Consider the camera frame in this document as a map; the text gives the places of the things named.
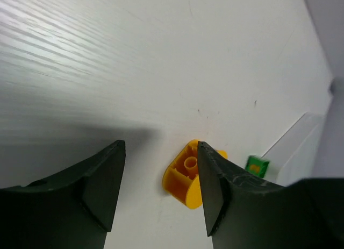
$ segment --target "white tabletop surface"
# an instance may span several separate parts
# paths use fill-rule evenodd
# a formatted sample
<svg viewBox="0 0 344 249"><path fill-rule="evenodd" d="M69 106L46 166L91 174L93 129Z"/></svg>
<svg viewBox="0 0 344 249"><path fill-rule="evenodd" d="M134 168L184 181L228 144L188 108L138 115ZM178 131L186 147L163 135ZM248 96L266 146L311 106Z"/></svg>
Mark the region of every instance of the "white tabletop surface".
<svg viewBox="0 0 344 249"><path fill-rule="evenodd" d="M332 78L303 0L0 0L0 67L2 187L125 139L105 249L211 249L165 168L195 138L244 166Z"/></svg>

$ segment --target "green block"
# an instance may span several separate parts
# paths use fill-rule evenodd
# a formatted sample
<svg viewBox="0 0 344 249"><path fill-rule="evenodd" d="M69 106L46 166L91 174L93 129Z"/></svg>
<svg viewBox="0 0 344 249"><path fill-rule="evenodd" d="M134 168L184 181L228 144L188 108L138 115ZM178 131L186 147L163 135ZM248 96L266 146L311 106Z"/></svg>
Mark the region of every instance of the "green block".
<svg viewBox="0 0 344 249"><path fill-rule="evenodd" d="M270 161L267 159L259 158L258 156L249 156L247 160L247 164L245 170L263 178L265 176L265 172L268 169Z"/></svg>

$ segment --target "yellow plastic block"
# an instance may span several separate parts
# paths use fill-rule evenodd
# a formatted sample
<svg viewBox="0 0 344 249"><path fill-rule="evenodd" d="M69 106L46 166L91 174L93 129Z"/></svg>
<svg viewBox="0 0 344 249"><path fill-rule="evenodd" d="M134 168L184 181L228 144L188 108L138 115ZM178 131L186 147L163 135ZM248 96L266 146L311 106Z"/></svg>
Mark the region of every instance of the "yellow plastic block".
<svg viewBox="0 0 344 249"><path fill-rule="evenodd" d="M190 209L197 209L202 205L200 193L198 166L198 140L192 140L166 169L162 186L166 192L173 195ZM225 151L218 153L227 159Z"/></svg>

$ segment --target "dark object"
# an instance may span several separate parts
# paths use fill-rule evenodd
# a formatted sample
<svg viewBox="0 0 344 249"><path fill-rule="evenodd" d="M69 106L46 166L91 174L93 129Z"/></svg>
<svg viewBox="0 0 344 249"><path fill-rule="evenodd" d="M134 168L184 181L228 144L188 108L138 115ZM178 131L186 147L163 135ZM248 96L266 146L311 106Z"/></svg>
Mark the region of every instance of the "dark object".
<svg viewBox="0 0 344 249"><path fill-rule="evenodd" d="M270 183L198 143L198 171L214 249L342 248L344 180Z"/></svg>
<svg viewBox="0 0 344 249"><path fill-rule="evenodd" d="M0 190L0 248L102 249L111 231L125 143L27 187Z"/></svg>

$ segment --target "hollow tube of yellow block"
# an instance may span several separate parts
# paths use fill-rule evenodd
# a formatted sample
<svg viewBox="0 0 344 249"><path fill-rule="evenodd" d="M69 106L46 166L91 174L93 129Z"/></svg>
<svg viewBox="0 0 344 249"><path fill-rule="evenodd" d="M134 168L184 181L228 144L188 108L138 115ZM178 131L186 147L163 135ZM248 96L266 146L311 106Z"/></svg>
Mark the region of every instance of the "hollow tube of yellow block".
<svg viewBox="0 0 344 249"><path fill-rule="evenodd" d="M193 180L198 174L197 158L190 156L184 161L184 167L189 173L189 178Z"/></svg>

